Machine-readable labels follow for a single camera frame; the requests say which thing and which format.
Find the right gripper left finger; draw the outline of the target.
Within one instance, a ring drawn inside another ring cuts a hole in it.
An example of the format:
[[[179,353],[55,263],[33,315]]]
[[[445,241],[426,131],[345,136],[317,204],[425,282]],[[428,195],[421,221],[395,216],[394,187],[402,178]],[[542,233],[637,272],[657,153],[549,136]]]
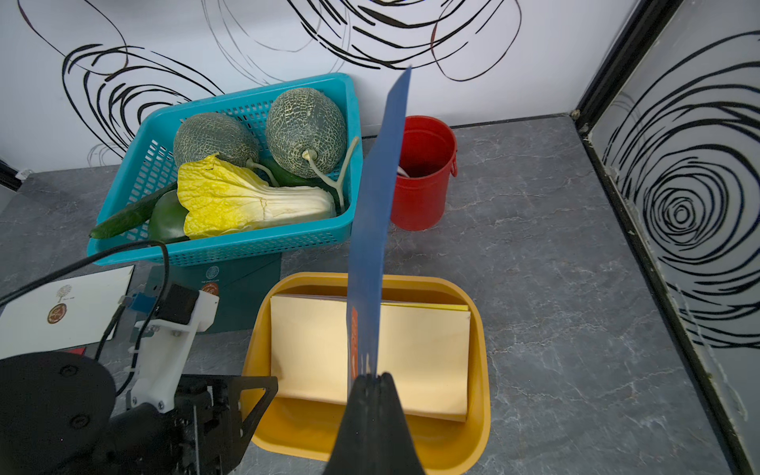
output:
[[[373,384],[374,377],[370,375],[362,375],[354,380],[324,475],[364,474],[367,470],[370,459],[366,454],[369,441],[369,401]]]

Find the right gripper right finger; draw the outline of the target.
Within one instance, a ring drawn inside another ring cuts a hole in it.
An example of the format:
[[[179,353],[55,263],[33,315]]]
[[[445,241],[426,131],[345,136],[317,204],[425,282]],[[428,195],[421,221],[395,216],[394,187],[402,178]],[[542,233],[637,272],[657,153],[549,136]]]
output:
[[[393,377],[375,379],[373,471],[375,474],[424,474]]]

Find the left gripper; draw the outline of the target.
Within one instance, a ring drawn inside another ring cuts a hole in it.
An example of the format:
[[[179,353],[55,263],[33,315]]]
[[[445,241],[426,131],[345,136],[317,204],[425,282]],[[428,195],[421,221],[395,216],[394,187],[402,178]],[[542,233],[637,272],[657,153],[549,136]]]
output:
[[[1,362],[4,474],[229,474],[278,392],[274,376],[183,375],[173,409],[115,416],[116,384],[91,358],[36,352]],[[230,412],[237,403],[237,415]]]

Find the beige envelope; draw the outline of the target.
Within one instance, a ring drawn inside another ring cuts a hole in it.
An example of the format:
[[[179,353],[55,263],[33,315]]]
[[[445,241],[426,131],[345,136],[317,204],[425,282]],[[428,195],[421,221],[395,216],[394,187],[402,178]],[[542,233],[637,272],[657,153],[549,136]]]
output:
[[[280,394],[346,403],[346,301],[276,295],[270,306],[271,373]],[[378,372],[393,376],[406,414],[465,421],[470,321],[470,312],[381,307]]]

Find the dark green envelope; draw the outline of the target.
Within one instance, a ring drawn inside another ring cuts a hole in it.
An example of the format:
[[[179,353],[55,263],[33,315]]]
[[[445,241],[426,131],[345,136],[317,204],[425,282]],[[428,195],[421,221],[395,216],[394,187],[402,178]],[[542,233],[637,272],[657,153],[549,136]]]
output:
[[[205,334],[251,330],[270,289],[279,282],[281,254],[170,267],[169,282],[220,298]]]

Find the yellow envelope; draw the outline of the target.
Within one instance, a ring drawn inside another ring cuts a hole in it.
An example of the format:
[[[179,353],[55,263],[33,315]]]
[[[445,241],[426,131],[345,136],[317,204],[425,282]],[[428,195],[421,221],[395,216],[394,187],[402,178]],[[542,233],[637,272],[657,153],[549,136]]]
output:
[[[460,305],[460,304],[383,301],[381,305],[383,307],[416,308],[416,309],[428,309],[428,310],[451,311],[451,312],[470,312],[469,306]]]

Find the navy blue envelope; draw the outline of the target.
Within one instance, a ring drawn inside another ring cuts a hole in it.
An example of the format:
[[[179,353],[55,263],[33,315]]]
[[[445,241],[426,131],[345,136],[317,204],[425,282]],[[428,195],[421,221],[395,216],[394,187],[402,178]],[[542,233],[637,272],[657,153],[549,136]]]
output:
[[[390,89],[379,134],[364,158],[348,259],[348,388],[378,372],[385,245],[404,138],[412,71]]]

